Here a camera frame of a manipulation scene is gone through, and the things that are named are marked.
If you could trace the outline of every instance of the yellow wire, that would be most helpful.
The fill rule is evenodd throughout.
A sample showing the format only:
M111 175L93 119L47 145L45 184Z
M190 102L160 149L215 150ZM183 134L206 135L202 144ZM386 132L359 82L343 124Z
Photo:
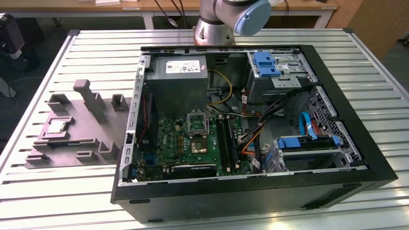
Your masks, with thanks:
M232 97L232 94L234 94L234 84L231 83L231 81L230 81L230 79L227 78L227 76L226 76L223 73L220 73L218 70L210 69L210 72L215 72L215 73L218 73L220 76L223 76L223 78L226 79L226 81L227 81L228 84L230 84L231 91L230 91L230 95L227 96L227 98L224 98L224 99L223 99L222 101L219 101L219 102L208 103L208 104L222 104L222 103L224 103L224 102Z

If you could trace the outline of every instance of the sticker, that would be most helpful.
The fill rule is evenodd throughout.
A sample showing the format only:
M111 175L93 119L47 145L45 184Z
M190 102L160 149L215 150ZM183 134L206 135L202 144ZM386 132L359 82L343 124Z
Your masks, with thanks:
M200 62L199 60L168 61L167 73L200 73Z
M323 6L322 9L324 9L324 10L336 10L338 7L336 6Z
M279 69L288 69L288 65L287 64L282 64L282 65L278 65Z
M256 158L254 158L252 164L258 169L260 169L260 162L256 160Z
M248 103L248 97L247 97L247 95L243 95L243 96L242 96L242 101L243 101L244 104Z
M125 7L123 10L139 11L141 7Z

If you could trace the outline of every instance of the power supply label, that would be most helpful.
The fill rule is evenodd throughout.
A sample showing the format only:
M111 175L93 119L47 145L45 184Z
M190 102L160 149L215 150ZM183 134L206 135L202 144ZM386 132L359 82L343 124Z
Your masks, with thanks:
M167 73L200 73L199 60L168 61Z

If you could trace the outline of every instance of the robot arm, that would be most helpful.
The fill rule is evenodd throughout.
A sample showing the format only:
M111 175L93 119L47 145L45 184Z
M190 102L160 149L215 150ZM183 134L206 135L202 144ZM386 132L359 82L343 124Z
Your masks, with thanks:
M268 0L202 0L196 44L232 45L234 32L255 35L268 22L270 14Z

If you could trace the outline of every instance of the wooden table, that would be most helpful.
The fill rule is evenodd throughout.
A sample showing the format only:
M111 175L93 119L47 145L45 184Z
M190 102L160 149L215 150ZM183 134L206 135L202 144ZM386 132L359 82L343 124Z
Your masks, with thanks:
M166 13L178 16L179 12L171 0L158 0ZM200 0L183 0L187 16L199 16ZM290 16L320 16L315 28L326 28L332 13L339 9L335 0L327 3L316 0L288 0ZM272 8L272 16L286 13L286 3ZM146 29L154 29L152 18L164 16L154 0L126 2L121 5L95 6L94 1L78 0L2 0L0 10L15 17L113 17L141 16L145 18Z

